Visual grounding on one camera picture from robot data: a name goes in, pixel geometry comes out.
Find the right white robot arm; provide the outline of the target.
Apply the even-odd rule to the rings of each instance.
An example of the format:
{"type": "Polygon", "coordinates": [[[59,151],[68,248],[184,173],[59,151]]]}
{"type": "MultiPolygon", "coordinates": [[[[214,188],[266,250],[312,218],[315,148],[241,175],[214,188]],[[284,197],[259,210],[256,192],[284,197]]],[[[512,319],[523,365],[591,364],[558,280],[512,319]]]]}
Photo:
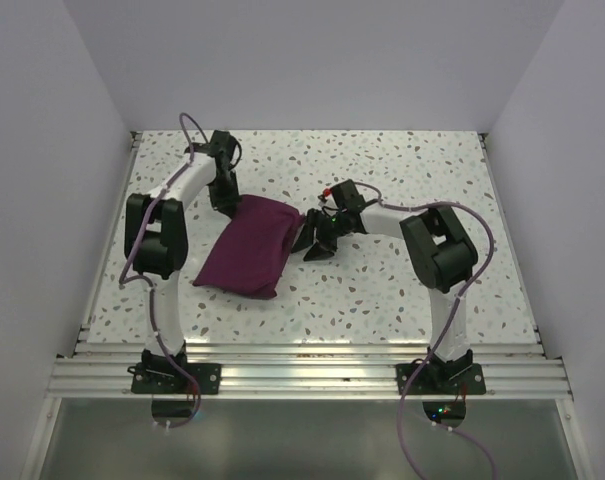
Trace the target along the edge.
{"type": "Polygon", "coordinates": [[[350,234],[402,240],[413,271],[429,294],[432,336],[423,360],[398,364],[398,390],[409,395],[452,394],[474,365],[467,336],[464,294],[479,260],[478,252],[450,202],[397,207],[377,188],[367,200],[362,182],[346,180],[326,189],[321,207],[307,211],[292,247],[304,260],[327,260],[338,239],[350,234]]]}

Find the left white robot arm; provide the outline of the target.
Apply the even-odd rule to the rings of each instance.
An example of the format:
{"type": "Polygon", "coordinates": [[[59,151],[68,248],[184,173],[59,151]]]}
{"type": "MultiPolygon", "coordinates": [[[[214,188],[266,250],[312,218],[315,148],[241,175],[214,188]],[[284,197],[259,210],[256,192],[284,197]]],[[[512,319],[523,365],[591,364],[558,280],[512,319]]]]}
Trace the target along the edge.
{"type": "Polygon", "coordinates": [[[241,203],[235,166],[238,140],[216,130],[208,141],[191,142],[185,163],[147,194],[129,195],[125,204],[125,266],[122,285],[148,285],[147,344],[129,369],[137,394],[193,393],[199,367],[190,364],[179,319],[179,278],[189,253],[185,210],[206,189],[214,211],[233,217],[241,203]]]}

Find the purple cloth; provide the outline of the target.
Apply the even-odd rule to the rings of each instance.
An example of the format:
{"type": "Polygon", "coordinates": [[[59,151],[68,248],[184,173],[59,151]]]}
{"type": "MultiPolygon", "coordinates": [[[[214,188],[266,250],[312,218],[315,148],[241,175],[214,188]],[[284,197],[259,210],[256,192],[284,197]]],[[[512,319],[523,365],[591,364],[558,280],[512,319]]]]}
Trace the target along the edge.
{"type": "Polygon", "coordinates": [[[192,285],[253,299],[275,298],[303,223],[304,216],[290,205],[244,195],[192,285]]]}

